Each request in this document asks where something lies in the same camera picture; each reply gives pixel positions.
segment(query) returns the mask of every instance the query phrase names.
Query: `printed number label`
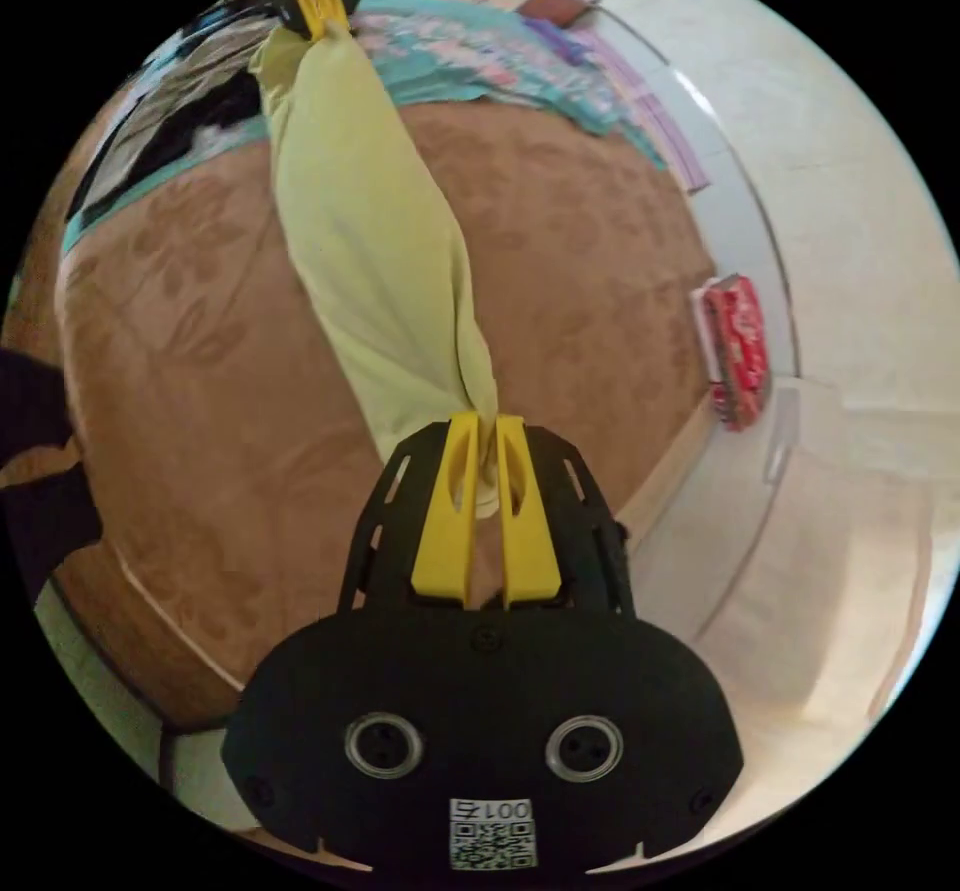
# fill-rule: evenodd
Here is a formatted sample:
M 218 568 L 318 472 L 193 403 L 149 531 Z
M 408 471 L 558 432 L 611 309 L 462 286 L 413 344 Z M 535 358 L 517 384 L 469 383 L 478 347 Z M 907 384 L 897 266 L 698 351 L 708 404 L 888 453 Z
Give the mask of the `printed number label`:
M 532 817 L 529 798 L 515 801 L 450 799 L 451 821 L 529 821 Z
M 537 867 L 537 832 L 529 798 L 450 801 L 450 867 L 512 871 Z

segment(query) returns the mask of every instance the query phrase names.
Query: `light green fabric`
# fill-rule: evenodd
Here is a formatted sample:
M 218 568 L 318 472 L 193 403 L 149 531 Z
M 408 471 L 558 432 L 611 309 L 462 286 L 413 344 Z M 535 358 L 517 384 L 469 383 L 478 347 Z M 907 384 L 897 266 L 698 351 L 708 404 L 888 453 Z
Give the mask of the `light green fabric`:
M 254 56 L 291 261 L 386 461 L 433 421 L 476 410 L 495 509 L 497 389 L 463 235 L 373 65 L 345 30 L 278 28 Z

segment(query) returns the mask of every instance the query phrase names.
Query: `red package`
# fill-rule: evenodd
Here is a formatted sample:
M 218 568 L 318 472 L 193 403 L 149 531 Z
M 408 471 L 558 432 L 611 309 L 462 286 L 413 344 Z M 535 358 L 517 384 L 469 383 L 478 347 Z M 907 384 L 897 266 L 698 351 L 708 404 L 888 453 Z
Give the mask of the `red package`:
M 694 305 L 701 309 L 705 348 L 712 351 L 707 364 L 714 405 L 728 428 L 742 431 L 763 412 L 772 387 L 756 288 L 749 278 L 730 275 L 695 292 Z

